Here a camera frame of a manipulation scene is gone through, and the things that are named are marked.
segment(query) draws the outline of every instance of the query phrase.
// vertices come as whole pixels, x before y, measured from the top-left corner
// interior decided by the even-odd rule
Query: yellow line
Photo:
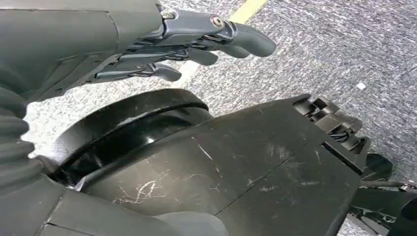
[[[255,15],[266,2],[267,0],[247,0],[229,20],[245,24],[245,22]]]

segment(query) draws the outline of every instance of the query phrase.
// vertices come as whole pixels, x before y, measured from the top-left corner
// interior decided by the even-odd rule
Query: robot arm
[[[242,58],[275,49],[260,32],[217,16],[160,10],[154,0],[0,1],[1,235],[180,235],[164,221],[50,181],[38,161],[27,159],[33,144],[20,139],[29,129],[22,120],[28,102],[85,83],[178,79],[158,64],[166,59],[209,65],[216,60],[209,51]]]

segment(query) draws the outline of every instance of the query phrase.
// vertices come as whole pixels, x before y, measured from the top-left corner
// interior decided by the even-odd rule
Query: bolt
[[[216,27],[218,29],[224,28],[224,21],[220,17],[218,17],[218,16],[212,16],[210,18],[210,21],[214,25],[214,27]]]
[[[169,10],[161,11],[161,16],[164,20],[175,19],[174,14]]]

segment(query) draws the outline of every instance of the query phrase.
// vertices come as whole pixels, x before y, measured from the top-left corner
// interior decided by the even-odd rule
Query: robotic hand
[[[242,24],[225,21],[219,16],[184,10],[161,12],[163,24],[157,30],[140,37],[116,61],[97,73],[92,83],[125,79],[132,76],[159,76],[177,81],[181,73],[160,64],[164,60],[191,60],[201,65],[212,65],[223,51],[245,58],[271,55],[275,43],[258,30]]]

